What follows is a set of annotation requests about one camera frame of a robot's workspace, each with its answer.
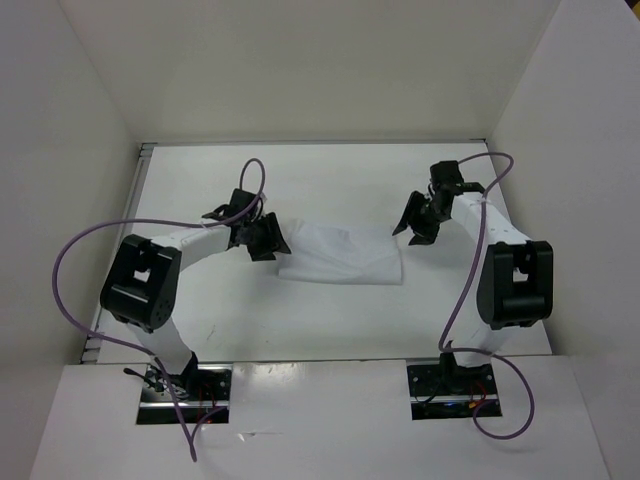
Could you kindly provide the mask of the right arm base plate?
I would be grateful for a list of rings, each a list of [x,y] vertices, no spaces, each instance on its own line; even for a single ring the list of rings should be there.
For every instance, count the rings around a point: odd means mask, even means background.
[[[414,421],[501,417],[498,389],[490,365],[467,377],[444,378],[436,363],[409,363],[406,366],[411,415]]]

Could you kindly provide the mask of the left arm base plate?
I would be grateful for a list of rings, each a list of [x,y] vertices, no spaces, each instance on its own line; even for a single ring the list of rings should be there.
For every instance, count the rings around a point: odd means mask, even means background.
[[[196,389],[174,388],[185,422],[195,425],[205,417],[207,424],[226,424],[229,420],[232,365],[200,364],[199,372],[204,381]],[[178,424],[174,403],[160,371],[148,365],[143,377],[136,424]]]

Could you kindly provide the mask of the white fabric skirt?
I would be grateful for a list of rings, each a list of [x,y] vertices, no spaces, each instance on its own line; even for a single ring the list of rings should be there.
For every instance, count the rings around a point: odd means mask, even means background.
[[[400,250],[388,225],[331,226],[304,220],[286,224],[291,252],[280,257],[278,277],[332,285],[400,285]]]

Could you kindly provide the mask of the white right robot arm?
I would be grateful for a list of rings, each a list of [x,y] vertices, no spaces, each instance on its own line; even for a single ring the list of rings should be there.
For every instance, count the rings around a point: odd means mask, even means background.
[[[548,318],[553,309],[552,246],[514,227],[490,202],[490,189],[465,180],[460,166],[455,160],[433,164],[427,192],[411,193],[393,231],[411,230],[410,245],[430,246],[441,225],[453,221],[475,242],[468,278],[438,344],[438,380],[450,393],[464,391],[487,371],[491,356],[505,343]],[[470,293],[479,325],[456,346],[449,332]]]

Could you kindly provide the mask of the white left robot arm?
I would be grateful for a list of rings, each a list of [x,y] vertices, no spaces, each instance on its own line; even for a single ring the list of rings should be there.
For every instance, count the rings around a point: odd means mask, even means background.
[[[154,238],[126,236],[100,294],[101,307],[160,359],[166,370],[163,386],[180,400],[208,385],[195,352],[172,319],[180,273],[239,246],[254,262],[274,261],[278,254],[291,252],[276,214],[264,212],[263,199],[254,193],[236,188],[228,203],[203,217],[217,225],[183,228]]]

